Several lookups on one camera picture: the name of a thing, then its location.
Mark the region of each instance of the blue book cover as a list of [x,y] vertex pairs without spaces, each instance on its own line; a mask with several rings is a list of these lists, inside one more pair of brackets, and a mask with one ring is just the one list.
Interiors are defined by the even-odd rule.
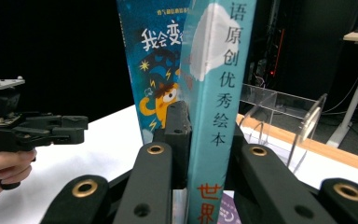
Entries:
[[165,127],[177,101],[178,68],[189,0],[117,0],[132,94],[143,142]]
[[192,0],[184,27],[179,100],[192,124],[187,223],[217,223],[256,0]]

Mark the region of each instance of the cartoon character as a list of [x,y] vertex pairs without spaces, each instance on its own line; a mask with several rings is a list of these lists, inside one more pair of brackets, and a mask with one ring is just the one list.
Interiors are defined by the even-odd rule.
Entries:
[[157,121],[165,128],[167,108],[177,100],[179,54],[157,49],[141,60],[140,68],[148,77],[145,97],[139,103],[140,111],[144,116],[157,117],[148,124],[151,131],[157,127]]

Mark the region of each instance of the transparent plastic holder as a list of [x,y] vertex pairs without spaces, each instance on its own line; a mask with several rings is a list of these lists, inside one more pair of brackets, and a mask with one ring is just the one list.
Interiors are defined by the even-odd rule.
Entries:
[[243,84],[241,129],[248,143],[270,147],[294,173],[304,160],[326,94],[311,100]]

